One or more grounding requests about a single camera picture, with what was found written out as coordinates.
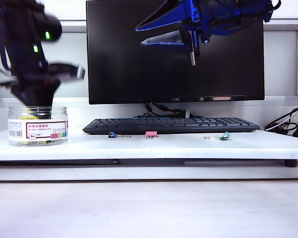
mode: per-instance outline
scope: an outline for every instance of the plastic container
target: plastic container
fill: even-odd
[[[9,143],[12,146],[46,146],[68,140],[66,107],[9,107]]]

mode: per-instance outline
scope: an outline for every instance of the keyboard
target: keyboard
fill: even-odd
[[[146,131],[158,134],[251,132],[259,126],[240,118],[119,118],[95,119],[83,131],[93,135],[141,135]]]

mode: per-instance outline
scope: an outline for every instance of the computer monitor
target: computer monitor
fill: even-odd
[[[263,23],[200,44],[189,57],[141,46],[180,23],[136,32],[164,0],[87,1],[90,104],[264,99]]]

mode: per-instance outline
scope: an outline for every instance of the white desk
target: white desk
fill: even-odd
[[[69,131],[69,141],[44,147],[11,147],[7,132],[0,132],[0,161],[183,159],[186,164],[147,166],[30,166],[0,167],[0,180],[81,179],[267,179],[298,178],[297,168],[286,168],[284,159],[298,159],[298,138],[264,131],[232,133],[228,141],[205,140],[222,133],[166,134],[152,140],[143,135],[108,138],[86,135],[81,128]],[[199,159],[261,159],[250,164],[200,162]]]
[[[0,238],[298,238],[298,180],[0,183]]]

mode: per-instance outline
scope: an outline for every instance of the white shelf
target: white shelf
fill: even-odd
[[[0,161],[79,159],[298,159],[298,138],[265,131],[232,133],[228,141],[205,140],[222,133],[161,134],[108,138],[69,130],[69,141],[43,147],[12,147],[7,131],[0,132]]]

